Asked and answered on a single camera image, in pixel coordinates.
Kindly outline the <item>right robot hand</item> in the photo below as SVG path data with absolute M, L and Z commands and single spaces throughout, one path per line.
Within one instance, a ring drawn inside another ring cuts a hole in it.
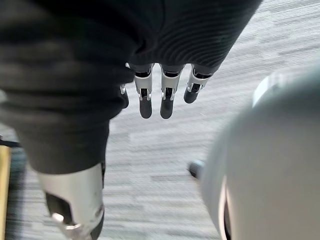
M 109 124 L 152 64 L 218 70 L 259 0 L 3 0 L 0 121 L 13 128 L 68 240 L 96 240 Z

